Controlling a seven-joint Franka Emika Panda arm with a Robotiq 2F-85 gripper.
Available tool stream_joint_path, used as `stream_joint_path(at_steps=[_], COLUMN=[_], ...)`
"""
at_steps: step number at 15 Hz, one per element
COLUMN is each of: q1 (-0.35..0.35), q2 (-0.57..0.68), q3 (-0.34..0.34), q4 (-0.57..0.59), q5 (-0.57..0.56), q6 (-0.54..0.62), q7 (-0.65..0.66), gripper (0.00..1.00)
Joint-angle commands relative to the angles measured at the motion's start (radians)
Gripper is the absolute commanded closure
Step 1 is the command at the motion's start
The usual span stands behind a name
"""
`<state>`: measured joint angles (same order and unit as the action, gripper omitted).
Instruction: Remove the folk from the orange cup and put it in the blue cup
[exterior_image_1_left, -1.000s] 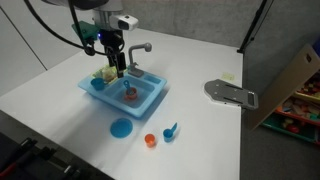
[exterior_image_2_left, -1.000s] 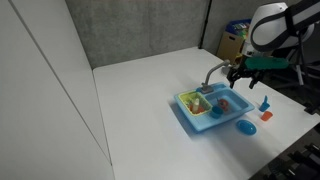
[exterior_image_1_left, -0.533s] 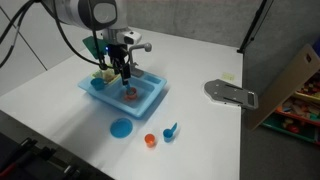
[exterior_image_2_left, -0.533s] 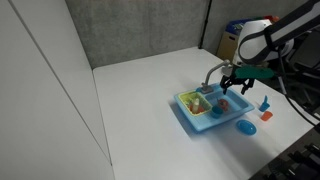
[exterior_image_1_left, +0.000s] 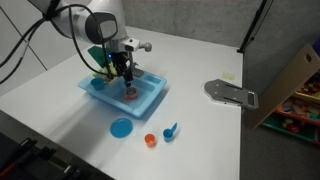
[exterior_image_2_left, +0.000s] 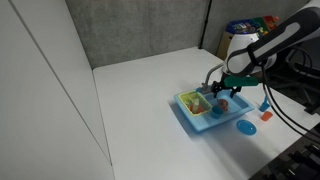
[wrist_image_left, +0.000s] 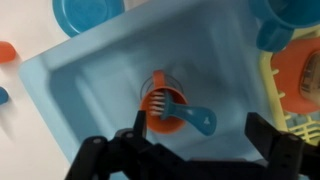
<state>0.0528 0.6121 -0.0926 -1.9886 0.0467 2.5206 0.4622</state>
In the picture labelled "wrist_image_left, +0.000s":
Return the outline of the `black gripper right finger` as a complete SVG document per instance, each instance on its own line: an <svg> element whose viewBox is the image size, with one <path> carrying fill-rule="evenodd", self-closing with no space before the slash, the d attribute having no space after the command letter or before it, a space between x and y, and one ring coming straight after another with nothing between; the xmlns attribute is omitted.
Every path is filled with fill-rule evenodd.
<svg viewBox="0 0 320 180"><path fill-rule="evenodd" d="M320 146L306 143L288 132L280 132L262 116L249 112L245 135L268 162L263 180L320 180Z"/></svg>

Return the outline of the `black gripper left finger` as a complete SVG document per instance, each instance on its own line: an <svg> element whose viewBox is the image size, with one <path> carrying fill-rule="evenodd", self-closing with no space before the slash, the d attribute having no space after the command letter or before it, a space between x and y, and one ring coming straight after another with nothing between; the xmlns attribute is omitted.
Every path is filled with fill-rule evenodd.
<svg viewBox="0 0 320 180"><path fill-rule="evenodd" d="M117 172L129 180L183 180L185 170L181 158L146 139L146 112L138 111L133 127L118 130L112 140L85 139L65 180L109 180Z"/></svg>

